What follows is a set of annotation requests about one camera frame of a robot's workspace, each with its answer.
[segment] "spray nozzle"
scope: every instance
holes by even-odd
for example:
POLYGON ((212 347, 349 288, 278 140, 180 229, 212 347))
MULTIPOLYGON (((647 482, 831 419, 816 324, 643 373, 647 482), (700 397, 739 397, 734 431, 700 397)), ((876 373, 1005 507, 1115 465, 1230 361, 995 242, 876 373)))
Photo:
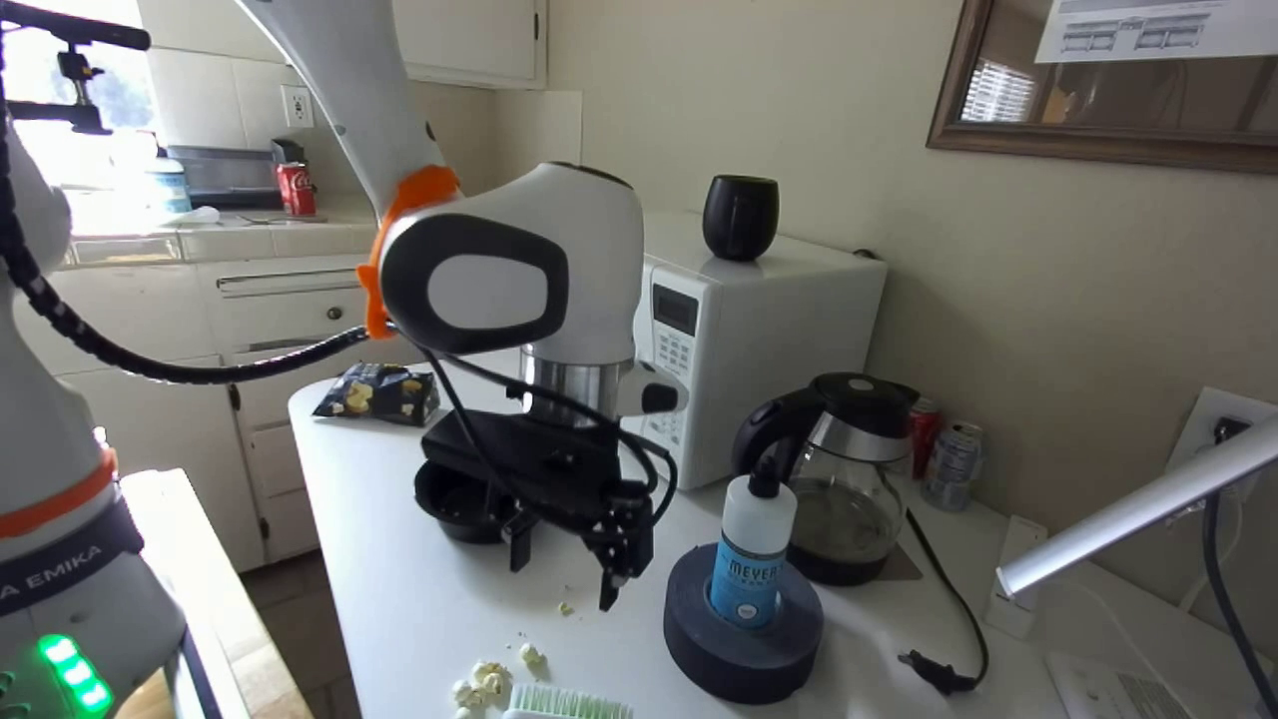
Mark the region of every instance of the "spray nozzle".
POLYGON ((775 499, 794 465, 794 439, 775 439, 752 469, 752 495, 775 499))

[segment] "power cord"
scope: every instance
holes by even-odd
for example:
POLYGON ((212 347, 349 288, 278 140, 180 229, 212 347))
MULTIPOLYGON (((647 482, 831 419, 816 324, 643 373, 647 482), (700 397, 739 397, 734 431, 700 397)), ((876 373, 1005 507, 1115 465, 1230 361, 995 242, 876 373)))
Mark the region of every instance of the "power cord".
MULTIPOLYGON (((883 465, 876 465, 876 474, 878 474, 878 482, 903 503, 903 495, 890 489, 883 465)), ((975 618, 975 612, 967 607, 967 599, 959 596, 959 588, 951 582, 951 575, 948 575, 944 559, 935 555, 935 547, 929 547, 924 523, 916 518, 912 503, 903 503, 903 507, 908 507, 908 523, 912 523, 912 530, 916 530, 916 541, 917 541, 929 570, 944 578, 944 588, 951 591, 951 599, 961 607, 961 614, 967 614, 967 624, 971 624, 971 636, 975 636, 975 643, 979 643, 979 672, 975 672, 975 675, 959 675, 951 662, 940 662, 940 659, 917 654, 917 651, 908 651, 908 654, 898 654, 898 659, 903 659, 908 666, 916 666, 916 675, 917 675, 924 684, 929 684, 940 694, 967 694, 967 692, 975 692, 975 687, 992 675, 987 632, 981 632, 981 624, 975 618)))
POLYGON ((336 332, 321 345, 306 345, 298 353, 269 357, 257 362, 237 362, 237 367, 180 367, 180 362, 161 362, 149 357, 137 357, 109 334, 100 334, 71 304, 61 301, 61 293, 47 284, 39 270, 26 229, 16 221, 16 190, 12 190, 12 148, 8 148, 8 125, 0 128, 0 258, 8 266, 8 280, 28 297, 34 313, 44 316, 64 341, 71 341, 79 353, 125 367, 133 375, 163 379, 163 382, 247 382, 247 379, 269 379, 282 375, 306 362, 321 362, 328 357, 340 357, 357 345, 365 345, 365 329, 336 332))
MULTIPOLYGON (((510 379, 510 375, 499 375, 499 373, 493 373, 493 367, 478 367, 478 362, 470 362, 470 361, 458 361, 458 357, 445 357, 448 362, 457 362, 457 367, 462 367, 462 373, 470 373, 470 375, 483 375, 483 379, 493 379, 493 382, 499 382, 499 387, 509 387, 509 393, 529 393, 529 397, 537 397, 537 401, 549 401, 549 403, 558 403, 558 407, 567 407, 567 413, 577 413, 577 414, 589 414, 598 431, 609 431, 610 439, 618 439, 637 461, 641 461, 641 469, 643 469, 643 474, 647 474, 647 491, 655 491, 658 489, 658 473, 655 473, 655 465, 650 465, 650 457, 658 457, 663 461, 663 469, 669 469, 669 491, 663 491, 663 499, 658 499, 658 507, 650 511, 650 527, 669 514, 669 507, 677 503, 677 482, 678 482, 678 469, 677 469, 677 457, 669 450, 669 447, 658 447, 658 445, 650 445, 647 435, 637 435, 637 431, 627 431, 627 429, 618 429, 618 419, 610 419, 610 414, 605 414, 605 413, 597 413, 597 407, 589 407, 589 403, 579 403, 579 401, 571 401, 571 397, 558 397, 558 393, 549 393, 549 387, 537 387, 537 382, 523 382, 523 379, 510 379)), ((458 413, 458 425, 462 425, 462 431, 469 431, 469 407, 457 401, 457 397, 448 397, 453 401, 453 407, 458 413)))

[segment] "microwave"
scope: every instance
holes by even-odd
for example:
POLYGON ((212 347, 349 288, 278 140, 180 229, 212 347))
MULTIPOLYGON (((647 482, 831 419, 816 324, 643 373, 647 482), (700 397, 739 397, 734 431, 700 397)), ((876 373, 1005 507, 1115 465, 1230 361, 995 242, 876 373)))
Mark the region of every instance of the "microwave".
POLYGON ((637 357, 673 373, 689 403, 627 419, 669 447, 678 491, 730 481, 734 431, 756 407, 870 353, 888 262, 775 237, 756 262, 715 258, 700 216, 643 216, 637 357))

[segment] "framed picture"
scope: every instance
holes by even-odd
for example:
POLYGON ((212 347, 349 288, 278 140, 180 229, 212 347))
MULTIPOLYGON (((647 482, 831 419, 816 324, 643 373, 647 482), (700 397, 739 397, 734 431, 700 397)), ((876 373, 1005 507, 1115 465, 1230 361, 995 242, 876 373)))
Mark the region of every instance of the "framed picture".
POLYGON ((1278 173, 1278 3, 961 0, 928 145, 1278 173))

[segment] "floor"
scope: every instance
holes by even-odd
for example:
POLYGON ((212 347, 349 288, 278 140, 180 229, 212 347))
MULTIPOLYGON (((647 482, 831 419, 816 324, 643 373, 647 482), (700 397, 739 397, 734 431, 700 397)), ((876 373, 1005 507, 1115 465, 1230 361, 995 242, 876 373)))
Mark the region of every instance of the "floor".
POLYGON ((336 607, 322 559, 298 555, 245 575, 245 588, 263 614, 297 687, 314 719, 361 719, 349 647, 336 627, 336 607))

